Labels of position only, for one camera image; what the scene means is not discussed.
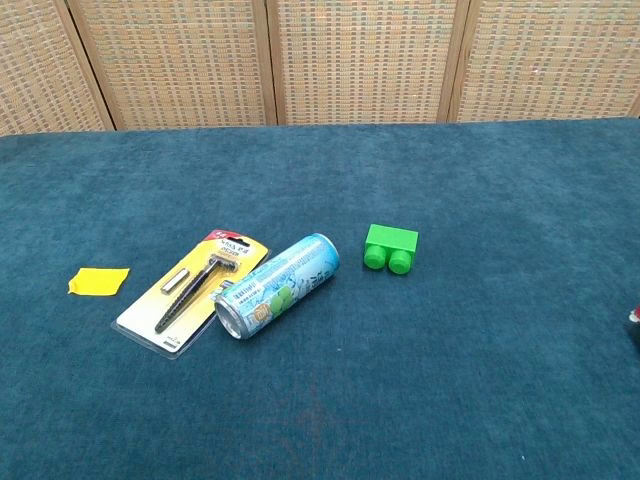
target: green toy block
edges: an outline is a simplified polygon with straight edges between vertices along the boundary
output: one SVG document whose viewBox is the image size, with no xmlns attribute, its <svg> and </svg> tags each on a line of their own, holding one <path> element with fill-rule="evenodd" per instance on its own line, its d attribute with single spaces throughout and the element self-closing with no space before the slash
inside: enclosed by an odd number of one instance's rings
<svg viewBox="0 0 640 480">
<path fill-rule="evenodd" d="M 377 270 L 389 262 L 389 269 L 402 275 L 411 270 L 417 246 L 418 232 L 371 224 L 364 244 L 364 263 Z"/>
</svg>

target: red object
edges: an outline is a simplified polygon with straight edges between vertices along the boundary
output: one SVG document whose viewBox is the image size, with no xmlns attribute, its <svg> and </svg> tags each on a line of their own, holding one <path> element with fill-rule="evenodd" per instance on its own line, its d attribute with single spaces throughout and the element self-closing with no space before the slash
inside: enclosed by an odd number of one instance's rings
<svg viewBox="0 0 640 480">
<path fill-rule="evenodd" d="M 227 237 L 239 237 L 239 233 L 229 232 L 227 230 L 214 230 L 211 232 L 205 240 L 215 240 L 216 238 L 227 238 Z"/>
</svg>

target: yellow sticky note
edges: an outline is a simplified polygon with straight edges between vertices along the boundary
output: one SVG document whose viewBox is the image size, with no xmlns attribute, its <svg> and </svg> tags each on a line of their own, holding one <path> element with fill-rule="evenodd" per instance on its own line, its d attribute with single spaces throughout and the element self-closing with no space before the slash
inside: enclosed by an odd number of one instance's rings
<svg viewBox="0 0 640 480">
<path fill-rule="evenodd" d="M 129 275 L 128 268 L 81 268 L 69 280 L 69 293 L 76 295 L 115 295 Z"/>
</svg>

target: can label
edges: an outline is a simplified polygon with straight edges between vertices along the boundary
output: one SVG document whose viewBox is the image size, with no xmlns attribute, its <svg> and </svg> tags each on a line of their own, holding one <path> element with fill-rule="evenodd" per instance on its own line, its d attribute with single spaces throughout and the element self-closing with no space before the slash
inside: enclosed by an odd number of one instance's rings
<svg viewBox="0 0 640 480">
<path fill-rule="evenodd" d="M 331 277 L 339 265 L 335 247 L 324 235 L 315 233 L 224 290 L 218 298 L 233 309 L 251 336 Z"/>
</svg>

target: wicker screen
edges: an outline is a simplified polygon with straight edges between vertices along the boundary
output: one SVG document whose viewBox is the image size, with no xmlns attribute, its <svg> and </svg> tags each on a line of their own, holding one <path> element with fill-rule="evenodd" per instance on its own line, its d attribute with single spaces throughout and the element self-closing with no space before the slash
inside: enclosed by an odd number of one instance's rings
<svg viewBox="0 0 640 480">
<path fill-rule="evenodd" d="M 630 113 L 640 92 L 638 0 L 473 2 L 467 30 L 475 23 L 475 33 L 450 119 Z"/>
<path fill-rule="evenodd" d="M 280 123 L 436 120 L 455 0 L 267 4 Z"/>
<path fill-rule="evenodd" d="M 0 135 L 112 128 L 69 25 L 62 0 L 0 2 Z"/>
<path fill-rule="evenodd" d="M 117 128 L 275 123 L 261 1 L 69 4 Z"/>
</svg>

